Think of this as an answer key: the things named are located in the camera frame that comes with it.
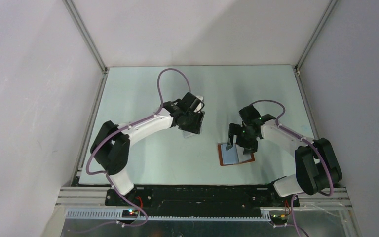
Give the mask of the clear plastic card box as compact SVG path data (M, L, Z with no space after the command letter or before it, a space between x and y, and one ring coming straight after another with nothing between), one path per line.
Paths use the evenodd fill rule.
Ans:
M196 135L196 133L192 133L192 132L188 132L188 131L182 131L182 134L183 134L183 137L185 139L188 139L188 138L193 137L193 136Z

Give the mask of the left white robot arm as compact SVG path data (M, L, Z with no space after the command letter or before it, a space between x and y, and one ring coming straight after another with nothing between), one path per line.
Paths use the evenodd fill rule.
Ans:
M200 134L205 115L204 106L203 96L187 92L181 99L162 101L153 115L123 127L111 120L105 122L91 145L86 173L96 174L89 170L92 160L96 160L103 168L101 173L105 174L110 185L118 191L117 199L123 205L132 205L136 192L126 169L130 148L154 133L173 127L194 135Z

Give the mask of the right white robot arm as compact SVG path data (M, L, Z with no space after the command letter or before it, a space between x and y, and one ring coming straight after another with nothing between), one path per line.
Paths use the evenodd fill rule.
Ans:
M329 140L318 140L303 136L279 122L270 114L261 115L250 104L239 111L241 124L230 123L226 149L237 145L244 154L251 155L258 150L260 139L277 144L295 160L295 174L273 182L273 189L267 193L267 200L273 206L281 206L287 196L305 193L314 195L328 188L329 196L334 185L342 180L343 174L336 154Z

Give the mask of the brown leather card holder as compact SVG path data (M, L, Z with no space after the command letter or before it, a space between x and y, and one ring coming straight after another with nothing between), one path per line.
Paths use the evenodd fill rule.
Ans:
M218 155L220 166L240 165L255 161L254 154L244 154L243 148L234 145L229 150L226 150L227 144L218 144Z

